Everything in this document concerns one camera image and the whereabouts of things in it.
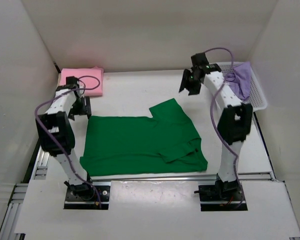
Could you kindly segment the green t shirt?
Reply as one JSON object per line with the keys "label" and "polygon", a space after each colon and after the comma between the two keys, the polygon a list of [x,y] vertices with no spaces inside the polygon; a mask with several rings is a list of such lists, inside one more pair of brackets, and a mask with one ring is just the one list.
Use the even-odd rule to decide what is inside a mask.
{"label": "green t shirt", "polygon": [[92,177],[202,172],[208,161],[192,120],[172,98],[147,116],[91,116],[79,162]]}

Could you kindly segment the pink t shirt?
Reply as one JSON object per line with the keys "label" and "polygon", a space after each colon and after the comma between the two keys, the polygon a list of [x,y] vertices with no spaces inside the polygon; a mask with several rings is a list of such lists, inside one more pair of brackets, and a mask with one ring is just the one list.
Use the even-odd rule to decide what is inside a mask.
{"label": "pink t shirt", "polygon": [[59,85],[66,84],[66,77],[81,78],[80,80],[88,89],[94,88],[98,85],[97,78],[100,82],[99,86],[93,90],[85,90],[84,95],[89,97],[101,97],[103,95],[103,77],[104,69],[97,66],[93,68],[63,68],[59,75]]}

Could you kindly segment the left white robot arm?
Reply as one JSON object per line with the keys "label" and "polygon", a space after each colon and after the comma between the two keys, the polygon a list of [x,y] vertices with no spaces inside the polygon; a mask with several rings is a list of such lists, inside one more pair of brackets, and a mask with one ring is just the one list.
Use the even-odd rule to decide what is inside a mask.
{"label": "left white robot arm", "polygon": [[74,196],[89,201],[96,191],[75,152],[76,139],[70,124],[75,116],[92,116],[90,98],[84,96],[87,87],[83,78],[67,77],[66,84],[57,87],[55,97],[37,106],[34,114],[42,150],[61,165],[68,177],[64,182],[67,189]]}

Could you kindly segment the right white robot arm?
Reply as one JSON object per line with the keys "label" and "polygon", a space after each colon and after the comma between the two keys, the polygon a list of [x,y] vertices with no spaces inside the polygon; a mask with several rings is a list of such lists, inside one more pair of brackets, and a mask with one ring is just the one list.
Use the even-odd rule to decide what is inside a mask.
{"label": "right white robot arm", "polygon": [[222,143],[220,167],[215,184],[199,193],[226,200],[242,190],[237,168],[241,148],[251,131],[253,107],[235,95],[219,65],[209,63],[204,52],[192,55],[191,63],[192,67],[183,71],[179,90],[197,95],[205,86],[212,94],[210,108],[218,104],[221,109],[218,122],[211,121]]}

